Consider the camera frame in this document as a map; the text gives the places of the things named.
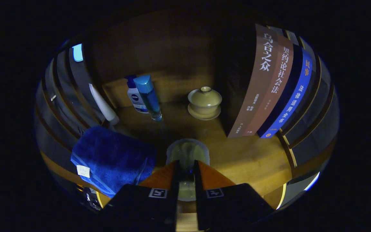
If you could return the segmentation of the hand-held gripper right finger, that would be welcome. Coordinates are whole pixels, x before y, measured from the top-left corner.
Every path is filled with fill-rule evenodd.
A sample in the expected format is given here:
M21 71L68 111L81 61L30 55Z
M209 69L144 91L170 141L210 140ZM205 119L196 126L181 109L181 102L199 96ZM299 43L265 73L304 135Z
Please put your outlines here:
M249 184L235 184L200 160L194 162L198 229L246 232L274 213Z

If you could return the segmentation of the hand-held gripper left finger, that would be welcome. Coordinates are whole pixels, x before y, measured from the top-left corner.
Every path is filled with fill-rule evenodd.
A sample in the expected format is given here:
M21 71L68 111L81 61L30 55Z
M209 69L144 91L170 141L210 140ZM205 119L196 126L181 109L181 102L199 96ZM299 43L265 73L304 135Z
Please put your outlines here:
M105 232L174 232L180 162L171 162L146 179L124 185L100 212Z

